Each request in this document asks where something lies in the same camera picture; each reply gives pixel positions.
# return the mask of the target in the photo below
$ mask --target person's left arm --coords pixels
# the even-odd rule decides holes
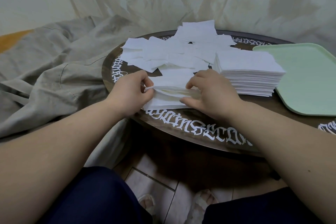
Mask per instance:
[[[83,167],[104,135],[153,97],[145,71],[120,78],[99,103],[0,145],[0,219],[34,223]]]

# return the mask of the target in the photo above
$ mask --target yellow surface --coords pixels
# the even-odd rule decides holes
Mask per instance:
[[[25,30],[9,35],[0,36],[0,53],[10,49],[14,44],[17,43],[24,35],[28,34],[33,30]]]

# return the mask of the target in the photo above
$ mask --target oval table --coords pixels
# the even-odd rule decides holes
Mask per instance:
[[[151,36],[155,36],[166,40],[173,36],[175,32],[176,30],[163,31],[140,37],[148,39]],[[234,42],[237,43],[235,47],[244,50],[252,50],[256,45],[292,44],[291,42],[272,37],[243,32],[217,30],[217,34],[231,35]],[[109,92],[120,77],[140,70],[135,66],[128,66],[127,62],[121,61],[118,58],[122,53],[121,47],[123,45],[124,43],[113,49],[103,63],[101,73],[104,84]],[[162,75],[158,69],[148,74],[149,76]],[[335,117],[304,116],[288,110],[277,92],[274,92],[272,97],[251,95],[240,95],[240,97],[245,101],[257,103],[269,110],[324,131],[333,132],[336,125],[333,122]],[[248,138],[241,135],[230,124],[216,124],[215,120],[194,109],[140,110],[132,118],[142,125],[155,127],[174,137],[198,145],[225,152],[261,156],[258,150],[248,141]]]

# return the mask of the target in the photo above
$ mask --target mint green plastic tray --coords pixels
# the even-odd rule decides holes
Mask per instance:
[[[336,57],[317,44],[263,45],[286,71],[277,92],[293,112],[336,116]]]

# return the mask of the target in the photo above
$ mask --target navy blue pants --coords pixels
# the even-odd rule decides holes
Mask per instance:
[[[105,167],[83,168],[39,224],[152,224],[128,185]],[[322,223],[289,188],[210,205],[203,224]]]

